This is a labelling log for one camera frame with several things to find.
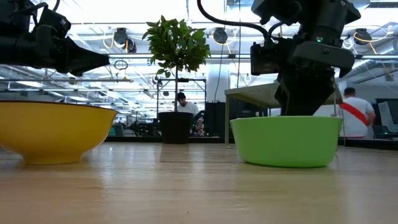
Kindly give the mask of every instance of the red strap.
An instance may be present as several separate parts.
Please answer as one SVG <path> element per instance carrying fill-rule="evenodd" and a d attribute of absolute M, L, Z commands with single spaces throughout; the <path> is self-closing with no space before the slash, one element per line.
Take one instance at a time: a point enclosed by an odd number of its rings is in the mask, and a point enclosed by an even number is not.
<path fill-rule="evenodd" d="M 343 103 L 342 105 L 339 105 L 341 109 L 348 111 L 352 115 L 354 115 L 358 120 L 362 121 L 365 126 L 368 126 L 368 119 L 366 119 L 365 114 L 360 112 L 358 109 L 355 107 L 349 105 L 348 103 Z"/>

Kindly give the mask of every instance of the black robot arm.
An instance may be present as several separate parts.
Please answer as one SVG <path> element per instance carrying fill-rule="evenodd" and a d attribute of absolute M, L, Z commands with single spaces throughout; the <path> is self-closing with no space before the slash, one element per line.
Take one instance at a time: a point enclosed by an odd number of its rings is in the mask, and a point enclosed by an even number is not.
<path fill-rule="evenodd" d="M 197 3 L 205 15 L 201 0 Z M 341 48 L 340 37 L 345 24 L 361 17 L 359 11 L 347 0 L 254 0 L 251 9 L 260 16 L 261 24 L 272 16 L 280 20 L 263 44 L 251 47 L 251 74 L 278 73 L 275 98 L 281 115 L 313 115 L 335 90 L 334 67 L 343 77 L 354 64 L 352 52 Z M 296 22 L 300 28 L 292 39 L 271 36 L 277 26 Z"/>
<path fill-rule="evenodd" d="M 46 3 L 0 0 L 0 63 L 34 68 L 54 68 L 60 73 L 82 76 L 84 72 L 109 65 L 106 55 L 83 49 L 66 37 L 70 22 Z M 37 10 L 43 8 L 40 21 Z M 30 17 L 35 27 L 29 32 Z"/>

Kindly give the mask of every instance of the white shirt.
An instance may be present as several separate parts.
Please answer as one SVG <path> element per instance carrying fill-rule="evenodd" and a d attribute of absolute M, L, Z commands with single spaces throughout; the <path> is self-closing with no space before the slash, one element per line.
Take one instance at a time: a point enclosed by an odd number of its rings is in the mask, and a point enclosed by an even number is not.
<path fill-rule="evenodd" d="M 338 115 L 343 118 L 340 136 L 347 138 L 363 138 L 368 134 L 364 123 L 369 119 L 368 113 L 373 112 L 372 105 L 357 97 L 348 97 L 338 109 Z"/>
<path fill-rule="evenodd" d="M 187 102 L 187 104 L 185 106 L 178 105 L 177 106 L 177 111 L 178 112 L 191 113 L 194 116 L 199 113 L 198 106 L 196 104 L 194 104 L 194 103 L 191 103 L 191 102 Z"/>

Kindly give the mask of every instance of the man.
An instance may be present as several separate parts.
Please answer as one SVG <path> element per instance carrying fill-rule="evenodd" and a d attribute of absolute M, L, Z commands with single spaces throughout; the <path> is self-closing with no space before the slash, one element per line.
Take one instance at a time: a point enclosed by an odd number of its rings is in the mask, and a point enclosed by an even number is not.
<path fill-rule="evenodd" d="M 178 93 L 177 99 L 179 102 L 179 105 L 177 106 L 178 112 L 191 113 L 194 116 L 199 113 L 198 106 L 192 102 L 188 102 L 184 93 Z"/>
<path fill-rule="evenodd" d="M 368 127 L 376 118 L 373 107 L 368 101 L 357 98 L 352 87 L 344 90 L 344 97 L 338 110 L 338 116 L 343 118 L 340 136 L 364 138 L 368 133 Z"/>

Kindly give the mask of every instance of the potted plant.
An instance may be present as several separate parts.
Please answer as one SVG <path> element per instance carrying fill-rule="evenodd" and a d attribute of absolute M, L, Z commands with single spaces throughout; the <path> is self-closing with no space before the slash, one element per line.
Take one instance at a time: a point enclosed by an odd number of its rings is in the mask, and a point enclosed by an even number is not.
<path fill-rule="evenodd" d="M 194 29 L 185 20 L 166 20 L 161 16 L 157 22 L 147 22 L 149 29 L 142 36 L 149 40 L 149 50 L 153 54 L 150 64 L 158 62 L 161 67 L 157 75 L 166 78 L 174 76 L 174 112 L 159 113 L 164 143 L 185 144 L 189 140 L 192 114 L 177 111 L 178 72 L 197 72 L 200 65 L 206 65 L 210 57 L 210 46 L 206 44 L 205 29 Z"/>

